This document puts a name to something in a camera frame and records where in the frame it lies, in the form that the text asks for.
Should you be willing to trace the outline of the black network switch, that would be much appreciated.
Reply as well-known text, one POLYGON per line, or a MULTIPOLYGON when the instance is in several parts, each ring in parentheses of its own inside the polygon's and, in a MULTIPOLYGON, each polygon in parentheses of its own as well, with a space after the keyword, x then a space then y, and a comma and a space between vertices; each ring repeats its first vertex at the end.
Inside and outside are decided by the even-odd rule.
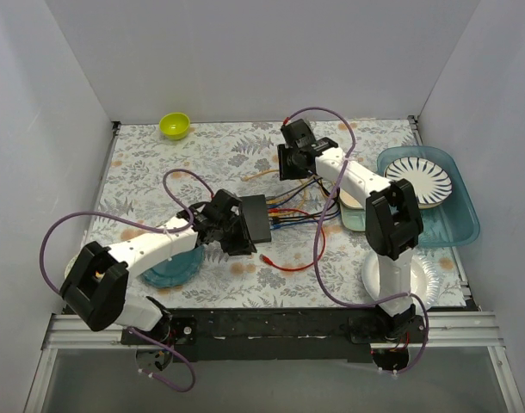
POLYGON ((265 196, 263 194, 242 196, 240 200, 251 241, 254 244, 270 243, 272 237, 265 196))

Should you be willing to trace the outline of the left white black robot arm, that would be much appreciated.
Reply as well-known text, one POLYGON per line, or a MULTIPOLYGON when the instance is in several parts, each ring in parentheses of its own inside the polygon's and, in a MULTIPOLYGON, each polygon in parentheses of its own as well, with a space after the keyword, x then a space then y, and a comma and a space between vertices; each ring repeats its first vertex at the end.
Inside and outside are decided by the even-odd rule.
POLYGON ((201 208, 185 208, 128 241, 109 246, 86 244, 59 295, 93 331, 118 324, 140 330, 150 343, 162 343, 170 333, 164 308, 150 297, 130 292, 131 282, 174 256, 214 242, 229 256, 256 252, 242 200, 224 189, 201 208))

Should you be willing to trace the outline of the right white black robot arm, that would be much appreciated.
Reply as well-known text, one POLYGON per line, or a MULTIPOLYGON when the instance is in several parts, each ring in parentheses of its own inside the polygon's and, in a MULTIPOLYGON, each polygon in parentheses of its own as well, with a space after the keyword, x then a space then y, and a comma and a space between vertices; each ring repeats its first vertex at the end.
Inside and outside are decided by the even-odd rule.
POLYGON ((365 211, 365 236, 377 261, 379 295, 374 300, 377 333, 387 342, 405 335, 416 316, 411 263, 423 232, 415 191, 405 179, 390 181, 360 165, 329 138, 316 139, 304 120, 285 120, 278 145, 280 178, 315 175, 355 198, 365 211))

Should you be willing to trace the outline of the floral table mat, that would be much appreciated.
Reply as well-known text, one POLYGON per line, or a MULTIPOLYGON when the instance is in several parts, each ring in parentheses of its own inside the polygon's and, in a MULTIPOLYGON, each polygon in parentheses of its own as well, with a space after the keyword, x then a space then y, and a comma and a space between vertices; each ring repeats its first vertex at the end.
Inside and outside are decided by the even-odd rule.
MULTIPOLYGON (((206 123, 187 138, 170 141, 156 127, 123 126, 117 136, 90 238, 108 245, 136 237, 134 224, 160 225, 180 204, 205 200, 210 190, 236 195, 264 194, 283 207, 317 213, 328 182, 313 184, 287 200, 297 187, 281 181, 276 147, 282 142, 276 122, 206 123)), ((283 226, 250 256, 228 256, 217 243, 205 249, 199 272, 186 284, 156 289, 141 279, 131 290, 169 307, 328 307, 337 300, 366 303, 361 268, 369 252, 365 236, 326 221, 324 256, 312 267, 317 224, 283 226)))

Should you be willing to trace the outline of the teal scalloped plate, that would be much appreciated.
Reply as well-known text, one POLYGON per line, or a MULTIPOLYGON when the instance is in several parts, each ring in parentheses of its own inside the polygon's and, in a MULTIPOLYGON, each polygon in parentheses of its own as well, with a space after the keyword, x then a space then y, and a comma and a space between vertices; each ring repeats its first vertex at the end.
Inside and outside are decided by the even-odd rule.
POLYGON ((148 286, 157 289, 182 286, 199 272, 204 256, 205 248, 200 246, 173 256, 170 261, 160 262, 146 270, 140 278, 148 286))

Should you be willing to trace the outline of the beige square dish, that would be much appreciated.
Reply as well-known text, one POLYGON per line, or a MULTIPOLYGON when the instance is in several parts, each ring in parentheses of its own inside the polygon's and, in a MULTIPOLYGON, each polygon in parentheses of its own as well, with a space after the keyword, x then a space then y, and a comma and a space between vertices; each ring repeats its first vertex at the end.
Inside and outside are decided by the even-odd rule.
POLYGON ((339 191, 339 201, 341 206, 344 208, 357 211, 365 210, 365 207, 362 203, 360 203, 357 199, 355 199, 352 195, 350 195, 347 191, 343 189, 339 191))

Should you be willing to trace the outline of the light green plate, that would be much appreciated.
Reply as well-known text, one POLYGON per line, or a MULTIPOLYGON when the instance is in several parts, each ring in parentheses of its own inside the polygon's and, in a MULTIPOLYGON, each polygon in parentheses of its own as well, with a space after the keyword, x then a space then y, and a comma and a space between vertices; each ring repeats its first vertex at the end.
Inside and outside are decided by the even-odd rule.
POLYGON ((363 209, 341 206, 343 226, 350 231, 364 232, 366 228, 366 214, 363 209))

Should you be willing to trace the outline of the lime green bowl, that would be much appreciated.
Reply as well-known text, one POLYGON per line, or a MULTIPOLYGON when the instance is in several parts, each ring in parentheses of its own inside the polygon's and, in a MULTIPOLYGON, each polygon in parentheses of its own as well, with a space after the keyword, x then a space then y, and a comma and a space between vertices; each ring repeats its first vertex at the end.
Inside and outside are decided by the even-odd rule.
POLYGON ((166 114, 159 121, 159 131, 170 140, 184 139, 190 129, 190 118, 183 113, 166 114))

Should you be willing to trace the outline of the blue striped white plate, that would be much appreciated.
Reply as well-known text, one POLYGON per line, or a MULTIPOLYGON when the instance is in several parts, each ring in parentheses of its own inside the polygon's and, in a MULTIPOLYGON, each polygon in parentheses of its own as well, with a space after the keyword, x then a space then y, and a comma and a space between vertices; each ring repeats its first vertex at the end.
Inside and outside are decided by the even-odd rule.
POLYGON ((422 157, 394 160, 386 167, 384 177, 410 182, 421 209, 437 207, 453 193, 453 183, 448 173, 440 165, 422 157))

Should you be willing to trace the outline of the small patterned yellow bowl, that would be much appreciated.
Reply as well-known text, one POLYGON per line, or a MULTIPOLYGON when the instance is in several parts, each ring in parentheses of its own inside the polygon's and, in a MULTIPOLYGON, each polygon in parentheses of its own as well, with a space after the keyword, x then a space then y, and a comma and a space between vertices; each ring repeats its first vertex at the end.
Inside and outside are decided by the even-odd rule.
POLYGON ((78 258, 78 255, 74 255, 70 259, 70 261, 67 263, 67 265, 65 267, 65 271, 64 271, 64 279, 66 279, 69 276, 69 274, 70 274, 70 272, 71 272, 75 262, 77 261, 77 258, 78 258))

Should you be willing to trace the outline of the teal plastic tray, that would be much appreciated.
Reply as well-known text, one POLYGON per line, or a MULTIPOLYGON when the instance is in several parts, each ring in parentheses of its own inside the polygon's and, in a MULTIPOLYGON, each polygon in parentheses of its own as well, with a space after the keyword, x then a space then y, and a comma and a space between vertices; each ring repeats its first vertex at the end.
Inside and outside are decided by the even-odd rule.
POLYGON ((474 242, 480 233, 480 223, 455 161, 445 152, 431 146, 400 146, 379 154, 377 168, 381 175, 404 157, 419 157, 442 168, 453 184, 451 194, 434 206, 420 206, 423 248, 457 247, 474 242))

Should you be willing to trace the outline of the white paper plate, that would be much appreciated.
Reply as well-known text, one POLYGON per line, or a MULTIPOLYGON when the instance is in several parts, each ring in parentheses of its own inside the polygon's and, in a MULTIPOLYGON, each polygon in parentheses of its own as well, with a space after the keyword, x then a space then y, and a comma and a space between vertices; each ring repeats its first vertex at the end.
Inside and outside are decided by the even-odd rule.
MULTIPOLYGON (((361 270, 363 285, 373 300, 380 294, 380 276, 377 254, 371 251, 361 270)), ((435 265, 426 257, 415 254, 411 261, 411 292, 416 294, 429 310, 438 300, 443 276, 439 274, 435 265)))

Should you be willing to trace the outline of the black mounting base plate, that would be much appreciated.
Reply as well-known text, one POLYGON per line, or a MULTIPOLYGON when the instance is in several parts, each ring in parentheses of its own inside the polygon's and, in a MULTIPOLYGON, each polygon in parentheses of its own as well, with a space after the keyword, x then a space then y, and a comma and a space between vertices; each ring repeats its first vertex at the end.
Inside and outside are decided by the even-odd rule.
POLYGON ((189 361, 346 360, 369 363, 372 345, 420 344, 415 317, 394 332, 377 309, 173 309, 167 342, 189 361))

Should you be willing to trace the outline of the aluminium frame rail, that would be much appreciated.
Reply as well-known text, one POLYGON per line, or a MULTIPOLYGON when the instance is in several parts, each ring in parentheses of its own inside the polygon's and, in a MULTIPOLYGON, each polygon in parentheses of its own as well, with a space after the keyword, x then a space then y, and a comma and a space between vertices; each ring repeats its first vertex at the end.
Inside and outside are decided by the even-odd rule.
MULTIPOLYGON (((144 343, 126 344, 118 325, 91 331, 75 315, 53 315, 41 347, 41 356, 24 410, 40 412, 60 349, 149 349, 144 343)), ((490 311, 439 311, 429 315, 428 348, 487 348, 494 373, 509 412, 523 412, 524 405, 507 359, 503 335, 490 311)))

